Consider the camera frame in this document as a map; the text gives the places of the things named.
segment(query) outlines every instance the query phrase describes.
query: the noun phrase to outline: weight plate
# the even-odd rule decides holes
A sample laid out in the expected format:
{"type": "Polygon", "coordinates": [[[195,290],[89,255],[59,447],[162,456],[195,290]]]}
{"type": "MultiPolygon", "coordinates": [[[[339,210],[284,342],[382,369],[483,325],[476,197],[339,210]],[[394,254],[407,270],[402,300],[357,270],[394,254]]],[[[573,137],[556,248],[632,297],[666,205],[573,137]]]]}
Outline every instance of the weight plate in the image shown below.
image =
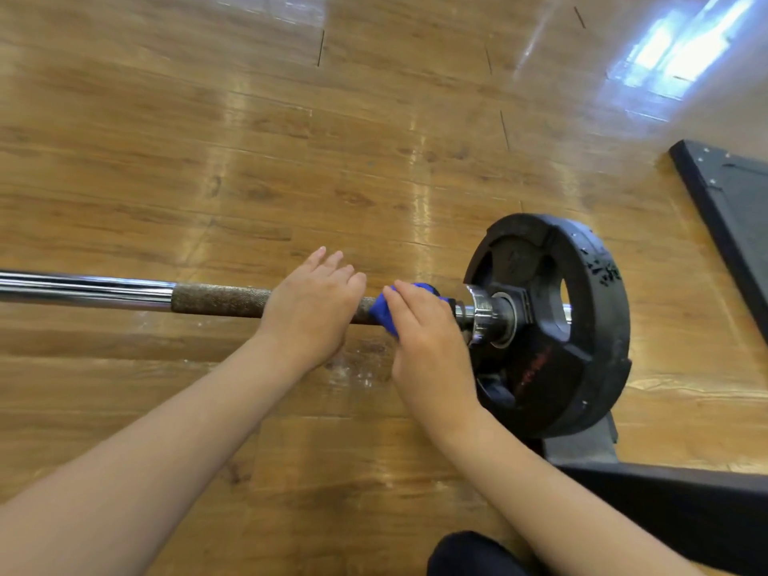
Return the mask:
{"type": "Polygon", "coordinates": [[[470,348],[480,402],[501,424],[521,438],[548,438],[608,414],[631,367],[629,304],[613,257],[589,228],[545,214],[506,216],[488,228],[464,282],[490,294],[525,291],[529,323],[512,343],[470,348]]]}

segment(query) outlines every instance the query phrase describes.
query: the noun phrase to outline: knurled grip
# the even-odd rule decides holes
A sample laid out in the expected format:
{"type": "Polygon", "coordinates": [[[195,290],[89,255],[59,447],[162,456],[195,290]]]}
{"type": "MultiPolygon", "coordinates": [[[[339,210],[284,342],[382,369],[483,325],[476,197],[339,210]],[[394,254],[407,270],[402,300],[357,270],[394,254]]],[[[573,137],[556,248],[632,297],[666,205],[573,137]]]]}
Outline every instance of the knurled grip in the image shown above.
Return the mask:
{"type": "MultiPolygon", "coordinates": [[[[269,289],[179,282],[170,298],[170,310],[193,315],[261,318],[271,294],[269,289]]],[[[372,297],[363,297],[351,323],[379,325],[370,314],[374,301],[372,297]]]]}

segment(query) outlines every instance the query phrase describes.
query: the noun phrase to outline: person's left arm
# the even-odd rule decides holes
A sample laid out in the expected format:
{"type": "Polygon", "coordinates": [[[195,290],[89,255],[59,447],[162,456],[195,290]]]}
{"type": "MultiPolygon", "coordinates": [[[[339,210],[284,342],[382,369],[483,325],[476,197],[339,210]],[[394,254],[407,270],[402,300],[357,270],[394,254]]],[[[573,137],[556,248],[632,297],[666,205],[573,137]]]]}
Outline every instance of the person's left arm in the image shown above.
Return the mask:
{"type": "Polygon", "coordinates": [[[366,288],[321,248],[215,370],[0,508],[0,574],[142,574],[287,390],[343,343],[366,288]]]}

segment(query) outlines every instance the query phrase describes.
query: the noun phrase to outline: black mat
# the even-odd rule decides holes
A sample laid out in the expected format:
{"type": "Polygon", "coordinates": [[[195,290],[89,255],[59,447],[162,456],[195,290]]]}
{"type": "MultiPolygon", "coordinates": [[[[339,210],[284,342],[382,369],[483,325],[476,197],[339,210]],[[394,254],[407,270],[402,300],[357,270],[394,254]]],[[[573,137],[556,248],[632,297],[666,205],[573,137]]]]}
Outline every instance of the black mat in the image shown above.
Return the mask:
{"type": "Polygon", "coordinates": [[[689,140],[670,155],[768,342],[768,164],[689,140]]]}

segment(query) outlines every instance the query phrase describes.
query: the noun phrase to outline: person's right arm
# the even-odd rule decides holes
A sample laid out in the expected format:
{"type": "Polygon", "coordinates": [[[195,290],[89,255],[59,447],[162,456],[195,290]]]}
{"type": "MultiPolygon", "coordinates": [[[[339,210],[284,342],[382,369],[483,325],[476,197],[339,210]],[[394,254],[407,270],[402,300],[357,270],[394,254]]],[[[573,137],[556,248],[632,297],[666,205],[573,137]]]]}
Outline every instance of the person's right arm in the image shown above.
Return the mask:
{"type": "Polygon", "coordinates": [[[392,377],[443,454],[563,576],[701,576],[688,561],[535,455],[480,406],[448,304],[404,282],[384,297],[398,331],[392,377]]]}

